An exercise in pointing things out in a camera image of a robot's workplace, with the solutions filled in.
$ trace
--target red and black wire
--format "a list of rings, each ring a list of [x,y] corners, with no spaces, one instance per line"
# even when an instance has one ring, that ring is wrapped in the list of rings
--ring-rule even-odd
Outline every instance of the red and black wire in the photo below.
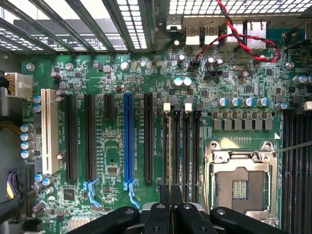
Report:
[[[281,56],[281,53],[279,51],[279,49],[277,48],[276,44],[271,41],[271,40],[267,40],[266,38],[261,38],[261,37],[258,37],[258,36],[251,36],[251,35],[244,35],[244,34],[239,34],[238,31],[234,28],[233,26],[233,21],[232,19],[229,17],[228,13],[227,13],[227,10],[226,10],[226,7],[225,5],[222,4],[221,0],[216,0],[219,4],[219,7],[220,7],[220,10],[222,12],[222,14],[224,15],[224,17],[226,18],[226,23],[227,25],[230,27],[232,33],[231,34],[224,34],[224,35],[221,35],[220,37],[218,37],[217,39],[215,39],[214,41],[212,41],[210,44],[206,45],[202,50],[199,51],[198,55],[196,56],[195,60],[194,61],[197,61],[197,59],[199,58],[199,56],[207,49],[209,49],[213,43],[215,43],[216,41],[220,41],[221,39],[225,38],[225,37],[235,37],[237,39],[237,42],[238,42],[238,45],[244,49],[244,51],[251,55],[255,60],[259,60],[261,62],[277,62],[279,59],[280,59],[280,56]],[[253,51],[251,50],[251,48],[249,48],[245,41],[242,39],[242,38],[245,38],[245,39],[254,39],[254,40],[260,40],[270,46],[272,46],[272,48],[275,50],[276,52],[276,55],[274,56],[274,58],[267,58],[267,57],[264,57],[264,56],[260,56],[260,55],[257,55],[255,53],[253,53]]]

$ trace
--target black pci express slot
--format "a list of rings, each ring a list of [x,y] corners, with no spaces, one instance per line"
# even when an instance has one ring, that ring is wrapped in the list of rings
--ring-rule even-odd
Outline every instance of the black pci express slot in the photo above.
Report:
[[[144,154],[145,182],[153,182],[154,170],[154,111],[153,94],[144,95]]]
[[[115,97],[112,94],[104,95],[104,118],[115,118]]]
[[[66,179],[67,181],[76,181],[78,178],[76,95],[69,94],[64,98]]]
[[[94,95],[84,95],[85,104],[85,179],[97,177],[96,100]]]

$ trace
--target blue pci express slot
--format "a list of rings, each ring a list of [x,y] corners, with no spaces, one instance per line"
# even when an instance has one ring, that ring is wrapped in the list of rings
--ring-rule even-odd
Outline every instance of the blue pci express slot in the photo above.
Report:
[[[137,180],[134,179],[134,98],[133,94],[123,96],[123,118],[124,118],[124,180],[123,189],[129,191],[129,198],[132,204],[140,207],[134,201],[134,187]]]

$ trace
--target pci express slot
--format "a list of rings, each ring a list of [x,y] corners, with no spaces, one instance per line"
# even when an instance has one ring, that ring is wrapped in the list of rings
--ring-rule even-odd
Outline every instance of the pci express slot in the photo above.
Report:
[[[115,118],[115,98],[112,94],[104,95],[104,118],[114,119]]]
[[[66,179],[76,181],[78,178],[76,95],[69,94],[64,98]]]
[[[85,111],[85,180],[97,177],[96,100],[94,95],[84,95]]]
[[[134,98],[133,94],[123,96],[124,117],[124,184],[134,181]]]
[[[154,160],[154,111],[153,94],[144,95],[144,167],[145,182],[153,182]]]

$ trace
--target white pci slot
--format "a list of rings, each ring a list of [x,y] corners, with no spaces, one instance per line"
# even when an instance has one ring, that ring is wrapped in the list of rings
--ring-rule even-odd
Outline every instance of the white pci slot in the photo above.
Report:
[[[42,172],[53,174],[59,170],[59,121],[55,90],[41,89]]]

